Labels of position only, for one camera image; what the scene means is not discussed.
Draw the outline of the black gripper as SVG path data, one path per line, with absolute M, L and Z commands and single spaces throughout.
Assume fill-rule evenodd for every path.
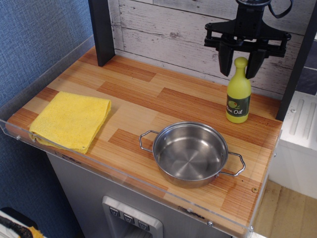
M 205 46 L 218 51 L 220 72 L 225 76 L 230 74 L 234 51 L 249 53 L 246 78 L 251 79 L 258 73 L 264 59 L 270 56 L 283 58 L 291 39 L 289 33 L 263 21 L 265 8 L 268 7 L 270 13 L 280 19 L 291 11 L 292 6 L 277 14 L 269 0 L 238 0 L 237 3 L 234 20 L 205 25 Z

